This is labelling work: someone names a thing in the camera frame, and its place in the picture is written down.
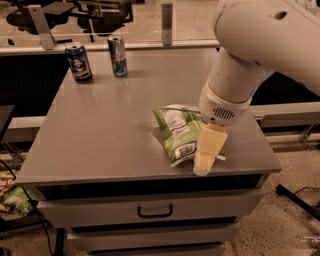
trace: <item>glass partition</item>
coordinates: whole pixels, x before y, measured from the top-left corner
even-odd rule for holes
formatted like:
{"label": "glass partition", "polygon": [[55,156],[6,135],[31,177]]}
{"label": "glass partition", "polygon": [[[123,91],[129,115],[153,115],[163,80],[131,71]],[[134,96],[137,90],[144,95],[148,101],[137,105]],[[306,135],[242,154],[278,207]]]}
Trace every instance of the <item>glass partition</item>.
{"label": "glass partition", "polygon": [[39,4],[58,44],[72,40],[103,45],[110,34],[122,35],[129,44],[161,44],[168,18],[163,15],[165,3],[172,4],[172,44],[215,40],[212,23],[218,0],[0,0],[0,47],[41,46],[28,12]]}

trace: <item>energy drink can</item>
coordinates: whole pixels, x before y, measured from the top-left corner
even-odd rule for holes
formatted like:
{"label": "energy drink can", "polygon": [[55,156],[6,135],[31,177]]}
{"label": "energy drink can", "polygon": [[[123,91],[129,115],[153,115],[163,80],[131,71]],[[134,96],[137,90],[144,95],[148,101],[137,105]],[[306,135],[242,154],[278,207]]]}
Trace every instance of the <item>energy drink can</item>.
{"label": "energy drink can", "polygon": [[127,75],[127,59],[123,37],[109,36],[107,41],[114,75],[116,77],[123,77]]}
{"label": "energy drink can", "polygon": [[84,82],[92,78],[86,48],[80,43],[74,42],[65,50],[74,80]]}

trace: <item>drawer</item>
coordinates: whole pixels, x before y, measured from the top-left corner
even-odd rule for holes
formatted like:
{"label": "drawer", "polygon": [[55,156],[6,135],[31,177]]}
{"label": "drawer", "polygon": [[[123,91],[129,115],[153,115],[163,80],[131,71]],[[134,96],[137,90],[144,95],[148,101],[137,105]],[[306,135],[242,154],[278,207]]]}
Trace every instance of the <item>drawer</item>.
{"label": "drawer", "polygon": [[41,201],[55,228],[248,215],[261,189]]}
{"label": "drawer", "polygon": [[88,256],[221,256],[221,244],[161,247],[157,249],[112,250],[88,253]]}
{"label": "drawer", "polygon": [[79,251],[103,251],[162,246],[196,245],[232,240],[239,223],[136,228],[71,233],[68,241]]}

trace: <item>cable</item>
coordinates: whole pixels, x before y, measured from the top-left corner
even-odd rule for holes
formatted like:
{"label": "cable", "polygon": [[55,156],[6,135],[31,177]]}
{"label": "cable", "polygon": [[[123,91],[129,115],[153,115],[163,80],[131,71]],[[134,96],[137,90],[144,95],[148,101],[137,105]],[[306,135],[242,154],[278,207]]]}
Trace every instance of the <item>cable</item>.
{"label": "cable", "polygon": [[298,193],[300,193],[301,191],[306,190],[306,189],[320,190],[320,187],[304,187],[304,188],[299,189],[298,191],[296,191],[294,194],[297,195]]}
{"label": "cable", "polygon": [[[5,161],[3,161],[2,159],[0,159],[0,162],[7,168],[7,170],[11,173],[11,175],[13,176],[14,179],[17,179],[17,176],[14,174],[13,170],[6,164]],[[48,242],[48,250],[49,250],[49,253],[51,256],[54,256],[54,253],[52,252],[52,249],[51,249],[51,243],[50,243],[50,236],[49,236],[49,233],[48,233],[48,230],[47,228],[45,227],[44,225],[44,222],[41,218],[41,213],[40,211],[38,210],[37,208],[37,201],[36,200],[33,200],[30,195],[28,194],[28,192],[26,191],[26,189],[24,187],[21,187],[24,194],[26,195],[26,197],[28,198],[28,201],[29,203],[31,204],[31,206],[33,207],[33,209],[35,210],[37,216],[39,217],[39,220],[40,220],[40,223],[41,223],[41,226],[42,228],[44,229],[45,233],[46,233],[46,236],[47,236],[47,242]]]}

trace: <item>green snack bag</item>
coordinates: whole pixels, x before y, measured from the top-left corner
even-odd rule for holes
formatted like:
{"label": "green snack bag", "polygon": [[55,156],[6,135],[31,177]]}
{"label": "green snack bag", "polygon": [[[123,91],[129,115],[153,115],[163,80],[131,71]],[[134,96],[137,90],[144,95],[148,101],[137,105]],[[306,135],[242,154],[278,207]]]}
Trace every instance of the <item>green snack bag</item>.
{"label": "green snack bag", "polygon": [[[35,198],[33,193],[25,188],[28,195],[31,198]],[[16,209],[22,216],[27,216],[32,213],[33,206],[29,203],[28,197],[25,195],[24,191],[21,187],[16,187],[13,190],[11,190],[8,194],[3,196],[0,199],[0,203],[6,206],[10,206],[14,209]]]}
{"label": "green snack bag", "polygon": [[193,159],[199,132],[206,124],[197,107],[169,105],[153,110],[171,167]]}

